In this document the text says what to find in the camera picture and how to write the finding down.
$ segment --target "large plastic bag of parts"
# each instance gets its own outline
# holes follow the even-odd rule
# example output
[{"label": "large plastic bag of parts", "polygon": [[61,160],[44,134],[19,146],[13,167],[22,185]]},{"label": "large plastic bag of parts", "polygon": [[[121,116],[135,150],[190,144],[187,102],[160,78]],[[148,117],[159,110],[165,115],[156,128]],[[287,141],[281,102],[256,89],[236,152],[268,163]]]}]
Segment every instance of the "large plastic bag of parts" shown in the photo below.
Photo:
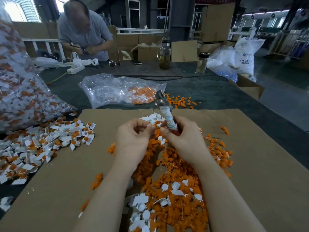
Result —
[{"label": "large plastic bag of parts", "polygon": [[262,47],[264,41],[263,39],[247,37],[238,39],[234,47],[237,73],[248,74],[254,78],[254,54]]},{"label": "large plastic bag of parts", "polygon": [[207,60],[207,67],[213,69],[221,64],[235,67],[235,51],[232,46],[221,46]]},{"label": "large plastic bag of parts", "polygon": [[164,92],[166,87],[166,83],[124,76],[115,78],[111,74],[86,76],[78,85],[94,109],[110,103],[151,103],[155,100],[155,93],[158,90]]},{"label": "large plastic bag of parts", "polygon": [[237,72],[233,68],[230,68],[227,64],[221,64],[211,70],[219,76],[231,79],[234,83],[237,83]]},{"label": "large plastic bag of parts", "polygon": [[0,133],[28,128],[75,109],[53,95],[34,69],[0,0]]}]

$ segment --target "table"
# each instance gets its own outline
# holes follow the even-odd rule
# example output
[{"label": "table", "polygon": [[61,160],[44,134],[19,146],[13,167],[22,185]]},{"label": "table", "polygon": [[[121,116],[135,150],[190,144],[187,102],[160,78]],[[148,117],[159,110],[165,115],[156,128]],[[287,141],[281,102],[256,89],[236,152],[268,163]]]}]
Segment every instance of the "table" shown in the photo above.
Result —
[{"label": "table", "polygon": [[[49,86],[52,93],[62,100],[79,109],[91,108],[85,93],[79,88],[78,83],[85,76],[99,73],[110,73],[113,68],[109,68],[107,63],[101,62],[101,67],[86,67],[83,71],[75,75],[65,75],[60,80]],[[128,68],[132,66],[130,62],[122,63],[121,68],[117,68],[118,75],[131,73]],[[170,96],[180,95],[181,97],[192,97],[193,101],[200,101],[197,109],[239,109],[253,122],[255,122],[267,135],[281,145],[287,152],[296,158],[302,165],[309,169],[308,143],[309,134],[287,121],[283,117],[274,113],[248,94],[241,91],[236,86],[229,83],[225,78],[217,76],[207,69],[205,76],[194,77],[196,62],[175,63],[172,71],[156,70],[154,76],[149,74],[149,69],[139,72],[138,76],[166,82],[166,93]],[[44,70],[40,76],[45,82],[52,81],[59,77],[67,68]],[[146,109],[155,108],[154,103],[141,105],[116,105],[109,104],[101,108],[113,109]],[[26,186],[0,185],[0,198],[14,196],[15,198]]]}]

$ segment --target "hair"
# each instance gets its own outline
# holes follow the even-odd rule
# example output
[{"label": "hair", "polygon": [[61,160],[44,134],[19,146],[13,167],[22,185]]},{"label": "hair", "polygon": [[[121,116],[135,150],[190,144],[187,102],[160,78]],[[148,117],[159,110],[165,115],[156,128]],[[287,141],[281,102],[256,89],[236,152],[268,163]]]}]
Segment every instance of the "hair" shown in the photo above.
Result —
[{"label": "hair", "polygon": [[69,0],[67,3],[64,4],[63,6],[63,9],[64,9],[64,14],[69,17],[73,11],[73,8],[72,8],[72,3],[73,2],[78,2],[81,4],[82,8],[83,8],[83,11],[85,12],[85,14],[87,15],[87,17],[89,18],[89,9],[88,7],[83,3],[81,2],[80,0]]}]

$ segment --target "corrugated wall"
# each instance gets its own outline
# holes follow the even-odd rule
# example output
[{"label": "corrugated wall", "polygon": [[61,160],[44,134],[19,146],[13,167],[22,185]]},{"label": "corrugated wall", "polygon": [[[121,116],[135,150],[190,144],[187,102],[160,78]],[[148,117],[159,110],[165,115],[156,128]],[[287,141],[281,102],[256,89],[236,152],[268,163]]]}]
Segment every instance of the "corrugated wall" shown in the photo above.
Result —
[{"label": "corrugated wall", "polygon": [[33,0],[4,0],[13,3],[19,3],[23,9],[28,22],[41,22],[38,17],[37,10],[33,4]]}]

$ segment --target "glass pitcher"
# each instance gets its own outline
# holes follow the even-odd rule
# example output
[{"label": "glass pitcher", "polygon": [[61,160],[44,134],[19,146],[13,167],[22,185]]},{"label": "glass pitcher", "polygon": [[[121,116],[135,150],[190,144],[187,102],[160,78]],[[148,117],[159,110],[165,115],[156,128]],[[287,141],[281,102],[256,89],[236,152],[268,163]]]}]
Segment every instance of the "glass pitcher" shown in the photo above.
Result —
[{"label": "glass pitcher", "polygon": [[159,68],[160,69],[169,69],[171,61],[171,40],[169,38],[162,38],[162,47],[160,51],[157,52],[157,58],[160,60]]}]

